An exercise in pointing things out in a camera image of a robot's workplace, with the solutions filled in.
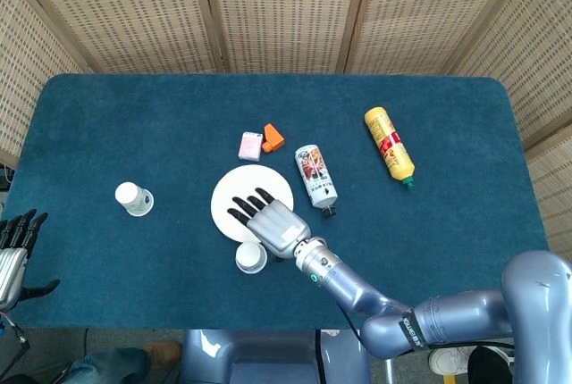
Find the blue felt table cover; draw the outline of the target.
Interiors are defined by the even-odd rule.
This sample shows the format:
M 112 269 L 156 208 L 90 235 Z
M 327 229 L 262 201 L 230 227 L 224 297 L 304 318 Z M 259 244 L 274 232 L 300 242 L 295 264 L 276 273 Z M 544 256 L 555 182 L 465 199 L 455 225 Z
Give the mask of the blue felt table cover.
M 383 107 L 415 165 L 393 179 L 365 124 Z M 397 75 L 64 74 L 38 100 L 4 209 L 48 213 L 25 276 L 51 294 L 18 304 L 24 327 L 335 329 L 332 298 L 294 263 L 239 271 L 211 195 L 244 132 L 272 123 L 260 162 L 296 213 L 386 296 L 496 289 L 515 255 L 546 249 L 506 89 L 491 78 Z M 295 152 L 317 145 L 338 199 L 312 206 Z M 133 217 L 123 182 L 154 197 Z

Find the orange plastic block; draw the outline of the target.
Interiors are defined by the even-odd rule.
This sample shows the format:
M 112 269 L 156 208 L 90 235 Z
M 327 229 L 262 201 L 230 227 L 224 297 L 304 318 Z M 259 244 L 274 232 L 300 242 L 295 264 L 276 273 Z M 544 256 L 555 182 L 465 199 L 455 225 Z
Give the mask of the orange plastic block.
M 275 152 L 284 145 L 284 137 L 272 123 L 264 126 L 264 141 L 262 150 L 266 153 Z

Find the yellow squeeze bottle green cap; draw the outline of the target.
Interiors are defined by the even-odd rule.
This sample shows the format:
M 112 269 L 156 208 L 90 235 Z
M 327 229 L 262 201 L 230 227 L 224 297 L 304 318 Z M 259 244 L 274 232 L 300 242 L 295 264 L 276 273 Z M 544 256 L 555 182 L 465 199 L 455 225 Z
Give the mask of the yellow squeeze bottle green cap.
M 412 189 L 415 165 L 389 114 L 383 107 L 374 107 L 365 113 L 364 119 L 391 177 L 408 190 Z

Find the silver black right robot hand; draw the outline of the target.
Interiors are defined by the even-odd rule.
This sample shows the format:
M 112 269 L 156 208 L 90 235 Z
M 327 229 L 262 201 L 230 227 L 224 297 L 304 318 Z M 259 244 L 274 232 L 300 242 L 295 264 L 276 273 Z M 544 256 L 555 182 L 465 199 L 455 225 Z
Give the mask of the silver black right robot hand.
M 246 227 L 274 256 L 292 259 L 297 245 L 311 237 L 307 223 L 262 188 L 243 199 L 234 196 L 227 213 Z

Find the pink small box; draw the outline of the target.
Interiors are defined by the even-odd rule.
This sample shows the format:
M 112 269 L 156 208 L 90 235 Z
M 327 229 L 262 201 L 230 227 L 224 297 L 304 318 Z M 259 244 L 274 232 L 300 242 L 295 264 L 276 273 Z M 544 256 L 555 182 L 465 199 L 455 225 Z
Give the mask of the pink small box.
M 262 150 L 263 135 L 260 133 L 244 132 L 240 141 L 238 157 L 241 160 L 258 162 Z

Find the white printed spray can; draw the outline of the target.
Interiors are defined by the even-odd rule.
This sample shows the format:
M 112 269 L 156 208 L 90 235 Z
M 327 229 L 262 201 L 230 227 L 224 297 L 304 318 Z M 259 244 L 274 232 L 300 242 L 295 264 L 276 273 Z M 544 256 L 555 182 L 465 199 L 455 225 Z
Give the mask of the white printed spray can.
M 319 209 L 325 217 L 334 216 L 338 194 L 319 147 L 300 147 L 295 152 L 295 162 L 312 206 Z

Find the white sneaker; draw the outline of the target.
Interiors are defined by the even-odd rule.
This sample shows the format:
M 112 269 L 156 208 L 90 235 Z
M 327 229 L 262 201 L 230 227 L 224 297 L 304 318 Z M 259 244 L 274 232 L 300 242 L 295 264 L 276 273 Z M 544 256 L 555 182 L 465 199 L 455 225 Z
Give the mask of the white sneaker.
M 472 347 L 448 347 L 432 351 L 428 357 L 430 370 L 441 376 L 455 376 L 467 373 Z

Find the brown shoe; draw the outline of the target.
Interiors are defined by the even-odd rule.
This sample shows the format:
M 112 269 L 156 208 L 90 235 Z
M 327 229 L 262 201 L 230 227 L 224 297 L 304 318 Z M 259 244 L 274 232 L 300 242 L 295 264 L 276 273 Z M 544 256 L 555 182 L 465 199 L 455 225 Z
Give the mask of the brown shoe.
M 178 341 L 156 341 L 145 347 L 151 369 L 158 371 L 175 366 L 182 357 L 182 345 Z

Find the blue jeans leg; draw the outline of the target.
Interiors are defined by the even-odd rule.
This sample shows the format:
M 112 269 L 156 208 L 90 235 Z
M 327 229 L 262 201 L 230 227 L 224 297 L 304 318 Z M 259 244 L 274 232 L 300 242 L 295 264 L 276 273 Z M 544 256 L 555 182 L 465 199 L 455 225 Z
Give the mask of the blue jeans leg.
M 142 384 L 150 368 L 143 349 L 116 348 L 74 362 L 63 384 Z

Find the white round plate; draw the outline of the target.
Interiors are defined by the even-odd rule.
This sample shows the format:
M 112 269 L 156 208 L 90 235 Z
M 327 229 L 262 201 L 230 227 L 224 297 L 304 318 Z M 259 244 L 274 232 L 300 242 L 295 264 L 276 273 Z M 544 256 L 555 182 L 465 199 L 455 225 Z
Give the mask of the white round plate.
M 250 164 L 236 167 L 227 172 L 217 183 L 211 197 L 211 215 L 225 237 L 236 242 L 258 242 L 252 232 L 227 213 L 229 208 L 241 209 L 232 201 L 237 196 L 247 200 L 248 196 L 261 196 L 256 188 L 262 188 L 273 198 L 282 201 L 291 211 L 294 198 L 288 181 L 274 169 Z

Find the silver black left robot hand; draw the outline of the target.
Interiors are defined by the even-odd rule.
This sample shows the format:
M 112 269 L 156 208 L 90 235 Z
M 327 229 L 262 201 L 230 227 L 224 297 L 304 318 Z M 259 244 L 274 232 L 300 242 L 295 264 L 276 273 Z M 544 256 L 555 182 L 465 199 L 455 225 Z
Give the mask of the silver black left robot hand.
M 0 313 L 10 312 L 19 302 L 52 293 L 60 280 L 43 287 L 25 288 L 23 279 L 38 233 L 48 213 L 36 216 L 37 210 L 0 221 Z

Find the black trouser leg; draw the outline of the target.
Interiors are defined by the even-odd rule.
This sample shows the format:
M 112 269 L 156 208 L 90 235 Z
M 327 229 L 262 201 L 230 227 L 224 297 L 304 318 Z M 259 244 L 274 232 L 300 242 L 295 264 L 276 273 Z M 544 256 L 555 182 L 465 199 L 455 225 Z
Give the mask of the black trouser leg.
M 510 358 L 494 347 L 478 346 L 468 358 L 469 384 L 512 384 Z

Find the white paper cup green print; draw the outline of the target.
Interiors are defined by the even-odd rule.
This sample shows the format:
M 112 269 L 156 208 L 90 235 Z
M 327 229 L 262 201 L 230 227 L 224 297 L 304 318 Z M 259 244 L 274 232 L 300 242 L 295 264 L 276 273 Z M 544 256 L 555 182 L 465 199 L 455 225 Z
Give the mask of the white paper cup green print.
M 114 192 L 115 200 L 133 217 L 148 214 L 154 206 L 154 197 L 150 191 L 133 182 L 121 183 Z

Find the woven bamboo folding screen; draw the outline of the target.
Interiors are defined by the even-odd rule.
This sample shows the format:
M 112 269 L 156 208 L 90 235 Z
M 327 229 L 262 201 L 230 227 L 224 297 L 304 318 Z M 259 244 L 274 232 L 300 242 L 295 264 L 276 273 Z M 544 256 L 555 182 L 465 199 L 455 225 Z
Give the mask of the woven bamboo folding screen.
M 572 0 L 0 0 L 0 164 L 17 166 L 46 82 L 81 72 L 493 77 L 572 261 Z

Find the blue-grey robot torso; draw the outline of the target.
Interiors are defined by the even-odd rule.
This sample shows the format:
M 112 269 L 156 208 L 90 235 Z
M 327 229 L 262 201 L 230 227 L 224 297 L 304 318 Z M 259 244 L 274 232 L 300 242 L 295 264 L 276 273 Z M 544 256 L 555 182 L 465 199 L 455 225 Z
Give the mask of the blue-grey robot torso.
M 187 330 L 177 384 L 372 384 L 351 330 Z

